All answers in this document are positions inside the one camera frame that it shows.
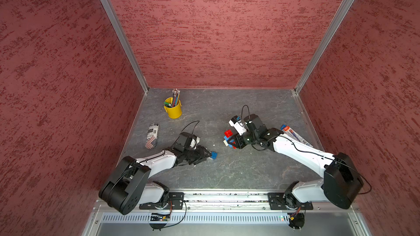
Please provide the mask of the yellow pencil cup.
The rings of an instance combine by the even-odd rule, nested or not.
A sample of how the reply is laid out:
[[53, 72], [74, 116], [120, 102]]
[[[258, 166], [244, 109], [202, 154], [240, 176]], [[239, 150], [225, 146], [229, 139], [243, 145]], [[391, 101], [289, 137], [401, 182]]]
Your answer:
[[167, 98], [164, 101], [164, 109], [166, 113], [168, 114], [169, 118], [171, 119], [178, 119], [182, 115], [182, 104], [180, 101], [178, 101], [177, 105], [175, 107], [169, 107], [168, 105], [172, 102], [172, 97]]

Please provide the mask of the dark blue square lego brick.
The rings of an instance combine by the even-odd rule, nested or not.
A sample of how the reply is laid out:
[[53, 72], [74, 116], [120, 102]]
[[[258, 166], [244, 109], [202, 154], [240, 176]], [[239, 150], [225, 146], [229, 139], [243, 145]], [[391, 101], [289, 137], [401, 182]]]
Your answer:
[[217, 153], [216, 152], [211, 152], [211, 159], [215, 160], [217, 158]]

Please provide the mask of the aluminium front rail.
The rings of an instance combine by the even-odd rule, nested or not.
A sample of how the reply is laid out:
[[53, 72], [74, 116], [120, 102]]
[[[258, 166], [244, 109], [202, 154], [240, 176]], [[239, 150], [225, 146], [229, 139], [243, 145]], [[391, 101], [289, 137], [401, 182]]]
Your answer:
[[[271, 210], [268, 202], [268, 193], [283, 193], [282, 191], [265, 190], [173, 190], [171, 192], [184, 193], [184, 201], [187, 204], [187, 213], [193, 212], [283, 212], [294, 213], [295, 211]], [[360, 208], [353, 203], [349, 209], [341, 209], [329, 202], [312, 202], [313, 210], [300, 210], [313, 213], [358, 213]], [[96, 212], [117, 212], [108, 204], [98, 199], [93, 207]]]

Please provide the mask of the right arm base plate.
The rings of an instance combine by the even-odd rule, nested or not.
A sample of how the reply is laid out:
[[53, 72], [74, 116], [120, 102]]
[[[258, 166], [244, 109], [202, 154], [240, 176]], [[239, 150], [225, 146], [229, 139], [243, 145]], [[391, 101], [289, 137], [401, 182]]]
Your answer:
[[271, 210], [287, 210], [297, 211], [300, 210], [313, 210], [311, 202], [299, 202], [291, 193], [286, 196], [284, 193], [268, 193], [268, 202]]

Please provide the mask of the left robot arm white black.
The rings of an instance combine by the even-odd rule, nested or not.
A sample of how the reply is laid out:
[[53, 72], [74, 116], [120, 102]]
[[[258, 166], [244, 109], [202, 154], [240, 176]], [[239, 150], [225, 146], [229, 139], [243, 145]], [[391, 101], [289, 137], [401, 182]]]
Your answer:
[[194, 149], [168, 147], [146, 158], [124, 157], [99, 190], [98, 197], [122, 215], [137, 206], [152, 204], [166, 208], [170, 203], [170, 189], [149, 178], [177, 166], [197, 165], [207, 159], [215, 159], [216, 152], [198, 145]]

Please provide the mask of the coloured pencils in cup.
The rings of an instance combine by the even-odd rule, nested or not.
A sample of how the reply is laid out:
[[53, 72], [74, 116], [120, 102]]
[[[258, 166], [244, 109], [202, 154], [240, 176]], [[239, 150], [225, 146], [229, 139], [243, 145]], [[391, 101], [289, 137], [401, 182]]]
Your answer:
[[178, 104], [179, 95], [180, 95], [179, 89], [175, 88], [172, 90], [172, 102], [171, 102], [172, 107], [175, 107]]

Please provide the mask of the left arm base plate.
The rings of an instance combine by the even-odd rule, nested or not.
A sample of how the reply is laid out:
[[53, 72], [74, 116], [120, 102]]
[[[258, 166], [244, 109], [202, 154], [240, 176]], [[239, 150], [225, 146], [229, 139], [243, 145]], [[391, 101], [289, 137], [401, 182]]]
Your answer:
[[164, 192], [157, 203], [144, 203], [139, 205], [141, 210], [182, 210], [184, 203], [184, 193], [182, 192]]

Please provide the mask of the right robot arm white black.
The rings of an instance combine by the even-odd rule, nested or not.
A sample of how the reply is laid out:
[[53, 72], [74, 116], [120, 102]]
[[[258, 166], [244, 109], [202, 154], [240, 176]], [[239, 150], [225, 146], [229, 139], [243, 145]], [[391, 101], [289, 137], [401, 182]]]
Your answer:
[[348, 155], [317, 150], [275, 128], [260, 136], [257, 131], [234, 134], [226, 142], [237, 149], [260, 145], [263, 150], [285, 155], [318, 174], [318, 180], [295, 181], [285, 190], [283, 201], [291, 210], [313, 202], [330, 202], [341, 209], [349, 209], [364, 186], [362, 175]]

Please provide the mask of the light blue long lego brick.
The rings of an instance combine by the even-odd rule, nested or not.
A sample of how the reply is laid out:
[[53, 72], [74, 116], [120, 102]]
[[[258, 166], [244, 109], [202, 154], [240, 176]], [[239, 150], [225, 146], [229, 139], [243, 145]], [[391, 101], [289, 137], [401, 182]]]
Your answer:
[[235, 146], [234, 138], [231, 138], [231, 137], [227, 138], [226, 136], [224, 136], [224, 140], [227, 141], [230, 148], [233, 148], [233, 146]]

